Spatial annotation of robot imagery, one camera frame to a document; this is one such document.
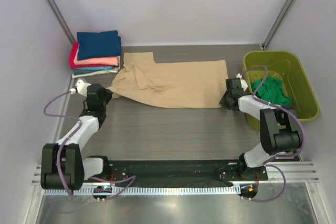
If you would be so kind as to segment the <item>beige t shirt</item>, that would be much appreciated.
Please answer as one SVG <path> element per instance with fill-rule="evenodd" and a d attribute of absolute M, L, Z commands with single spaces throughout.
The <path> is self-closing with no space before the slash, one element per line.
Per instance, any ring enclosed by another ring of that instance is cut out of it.
<path fill-rule="evenodd" d="M 159 108 L 218 108 L 226 92 L 226 61 L 156 63 L 152 52 L 125 53 L 110 90 Z"/>

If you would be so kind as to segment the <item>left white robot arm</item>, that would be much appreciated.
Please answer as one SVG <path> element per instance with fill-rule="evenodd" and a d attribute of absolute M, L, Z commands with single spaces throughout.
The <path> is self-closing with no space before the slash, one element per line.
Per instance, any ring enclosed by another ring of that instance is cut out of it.
<path fill-rule="evenodd" d="M 46 144 L 41 155 L 40 184 L 43 189 L 64 189 L 68 194 L 95 177 L 106 182 L 112 175 L 108 158 L 90 156 L 83 159 L 81 151 L 89 139 L 102 127 L 112 92 L 102 85 L 82 79 L 67 94 L 85 97 L 83 110 L 73 128 L 56 143 Z"/>

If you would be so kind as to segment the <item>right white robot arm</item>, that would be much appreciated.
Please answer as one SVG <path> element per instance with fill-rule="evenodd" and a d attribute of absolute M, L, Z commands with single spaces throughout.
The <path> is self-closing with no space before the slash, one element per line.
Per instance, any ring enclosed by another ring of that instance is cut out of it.
<path fill-rule="evenodd" d="M 256 179 L 267 163 L 279 157 L 293 158 L 302 149 L 305 134 L 295 109 L 265 102 L 246 92 L 240 78 L 226 80 L 226 91 L 219 105 L 259 121 L 260 143 L 241 154 L 234 168 L 241 179 Z"/>

